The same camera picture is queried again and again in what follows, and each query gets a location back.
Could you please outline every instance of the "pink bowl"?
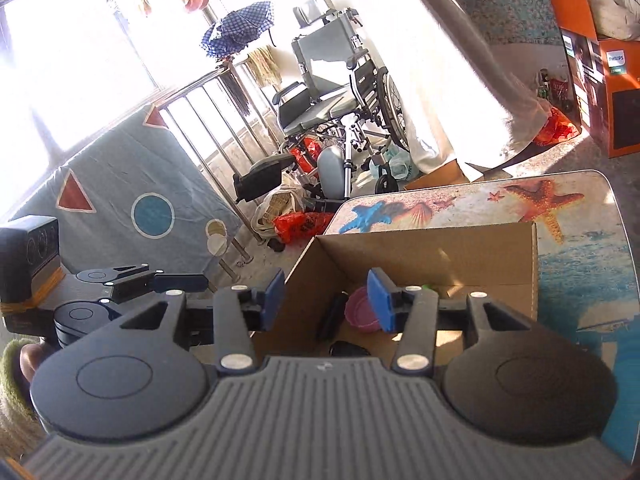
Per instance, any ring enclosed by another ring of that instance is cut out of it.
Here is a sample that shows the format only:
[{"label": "pink bowl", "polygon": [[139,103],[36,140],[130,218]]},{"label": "pink bowl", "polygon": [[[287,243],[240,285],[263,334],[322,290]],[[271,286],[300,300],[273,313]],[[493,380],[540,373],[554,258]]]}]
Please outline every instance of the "pink bowl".
[{"label": "pink bowl", "polygon": [[373,312],[367,298],[367,287],[361,286],[349,296],[344,307],[344,319],[356,327],[360,332],[375,332],[380,330],[380,323]]}]

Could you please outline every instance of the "philips logo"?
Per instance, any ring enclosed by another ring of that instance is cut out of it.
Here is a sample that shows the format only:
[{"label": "philips logo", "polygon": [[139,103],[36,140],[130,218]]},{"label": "philips logo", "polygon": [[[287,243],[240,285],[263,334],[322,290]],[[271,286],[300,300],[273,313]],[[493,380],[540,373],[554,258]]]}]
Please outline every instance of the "philips logo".
[{"label": "philips logo", "polygon": [[625,64],[625,51],[614,50],[612,52],[607,52],[607,64],[609,65],[609,68],[623,66]]}]

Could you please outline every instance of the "blue circle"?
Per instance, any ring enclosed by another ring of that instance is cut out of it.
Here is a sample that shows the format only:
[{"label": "blue circle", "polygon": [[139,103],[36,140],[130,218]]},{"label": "blue circle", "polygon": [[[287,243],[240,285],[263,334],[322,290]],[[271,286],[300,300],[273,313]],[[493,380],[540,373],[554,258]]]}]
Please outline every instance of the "blue circle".
[{"label": "blue circle", "polygon": [[140,234],[161,238],[174,226],[174,209],[163,196],[146,194],[138,197],[133,205],[131,219]]}]

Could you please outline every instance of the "silver screw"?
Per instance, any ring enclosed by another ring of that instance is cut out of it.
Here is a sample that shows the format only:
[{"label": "silver screw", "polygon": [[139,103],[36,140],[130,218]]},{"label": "silver screw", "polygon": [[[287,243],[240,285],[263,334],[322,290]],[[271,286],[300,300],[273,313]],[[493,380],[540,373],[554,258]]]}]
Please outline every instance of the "silver screw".
[{"label": "silver screw", "polygon": [[220,359],[220,364],[229,370],[244,370],[254,363],[246,354],[227,354]]},{"label": "silver screw", "polygon": [[420,354],[405,354],[396,361],[404,370],[422,370],[429,365],[429,360]]}]

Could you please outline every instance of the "blue checkered umbrella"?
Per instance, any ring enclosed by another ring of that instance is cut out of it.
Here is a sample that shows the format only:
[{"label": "blue checkered umbrella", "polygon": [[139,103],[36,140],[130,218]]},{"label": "blue checkered umbrella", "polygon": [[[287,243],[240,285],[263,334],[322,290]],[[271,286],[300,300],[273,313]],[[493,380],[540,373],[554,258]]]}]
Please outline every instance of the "blue checkered umbrella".
[{"label": "blue checkered umbrella", "polygon": [[251,41],[273,27],[273,4],[256,2],[240,10],[233,10],[214,23],[202,38],[208,57],[222,58],[236,54]]}]

